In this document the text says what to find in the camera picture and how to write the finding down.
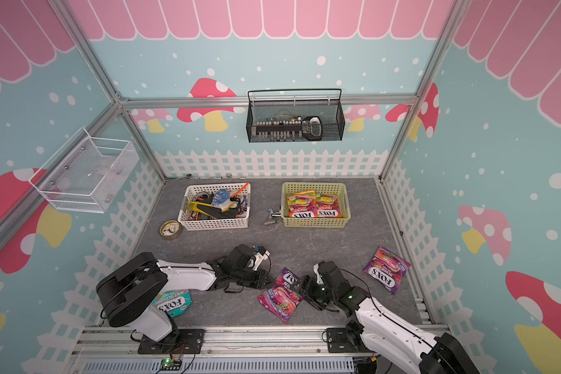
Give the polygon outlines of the purple Fox's berries bag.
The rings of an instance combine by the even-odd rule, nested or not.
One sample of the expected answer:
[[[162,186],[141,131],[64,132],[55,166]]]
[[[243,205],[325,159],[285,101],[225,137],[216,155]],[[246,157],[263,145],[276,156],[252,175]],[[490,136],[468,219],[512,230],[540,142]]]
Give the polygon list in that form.
[[[296,274],[284,268],[273,286],[259,295],[257,300],[286,324],[302,301],[302,296],[292,289],[294,285],[299,284],[299,281],[300,278]]]

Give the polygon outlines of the teal Fox's mint bag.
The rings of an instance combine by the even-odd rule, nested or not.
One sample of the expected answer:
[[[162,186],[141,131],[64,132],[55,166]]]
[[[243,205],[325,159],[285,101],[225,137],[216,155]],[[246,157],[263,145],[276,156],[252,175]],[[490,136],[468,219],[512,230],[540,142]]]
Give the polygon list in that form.
[[[190,307],[192,298],[189,290],[166,291],[159,293],[152,304],[171,318],[175,318],[181,316]]]

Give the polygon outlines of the orange Fox's fruits bag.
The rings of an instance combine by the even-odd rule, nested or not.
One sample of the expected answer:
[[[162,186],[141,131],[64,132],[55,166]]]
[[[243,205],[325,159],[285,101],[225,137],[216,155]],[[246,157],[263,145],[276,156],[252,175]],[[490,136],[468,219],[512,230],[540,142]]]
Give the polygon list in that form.
[[[289,218],[316,218],[316,192],[307,190],[286,196]]]

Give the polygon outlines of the orange white candy bag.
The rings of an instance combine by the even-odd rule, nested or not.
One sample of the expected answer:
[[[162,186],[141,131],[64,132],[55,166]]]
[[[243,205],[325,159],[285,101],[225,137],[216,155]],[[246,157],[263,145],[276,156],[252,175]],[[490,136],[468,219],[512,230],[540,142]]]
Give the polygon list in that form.
[[[316,196],[316,217],[342,218],[338,197],[332,194],[318,194]]]

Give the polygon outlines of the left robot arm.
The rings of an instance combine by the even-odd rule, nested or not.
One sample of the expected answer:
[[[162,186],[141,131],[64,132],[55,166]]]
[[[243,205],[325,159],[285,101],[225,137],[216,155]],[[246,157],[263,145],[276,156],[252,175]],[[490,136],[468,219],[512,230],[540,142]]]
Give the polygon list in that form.
[[[142,252],[98,282],[101,319],[110,327],[131,327],[158,348],[168,350],[182,341],[175,321],[153,304],[167,291],[224,291],[233,286],[261,290],[272,283],[261,267],[271,260],[263,246],[239,245],[229,254],[202,263],[169,263]]]

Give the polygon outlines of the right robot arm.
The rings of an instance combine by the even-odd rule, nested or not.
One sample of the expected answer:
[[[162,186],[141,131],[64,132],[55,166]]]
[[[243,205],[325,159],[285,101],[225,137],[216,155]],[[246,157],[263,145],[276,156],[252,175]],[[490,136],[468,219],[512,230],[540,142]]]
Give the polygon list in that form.
[[[318,263],[313,272],[292,290],[317,310],[335,306],[345,313],[345,339],[353,349],[382,355],[406,373],[479,372],[455,337],[437,336],[392,313],[369,288],[351,285],[335,262]]]

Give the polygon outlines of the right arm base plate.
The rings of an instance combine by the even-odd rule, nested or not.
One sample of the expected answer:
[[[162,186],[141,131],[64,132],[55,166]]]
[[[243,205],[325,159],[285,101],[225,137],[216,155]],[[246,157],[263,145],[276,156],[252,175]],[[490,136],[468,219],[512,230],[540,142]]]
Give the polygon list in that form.
[[[330,353],[372,353],[364,345],[360,334],[346,327],[330,327],[322,334]]]

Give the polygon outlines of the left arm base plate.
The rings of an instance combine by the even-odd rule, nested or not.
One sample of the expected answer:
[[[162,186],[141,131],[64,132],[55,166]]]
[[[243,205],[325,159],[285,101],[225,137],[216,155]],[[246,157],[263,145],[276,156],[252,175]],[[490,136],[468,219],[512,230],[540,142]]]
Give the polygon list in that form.
[[[152,341],[143,335],[139,340],[139,355],[199,355],[205,341],[205,329],[173,330],[162,341]]]

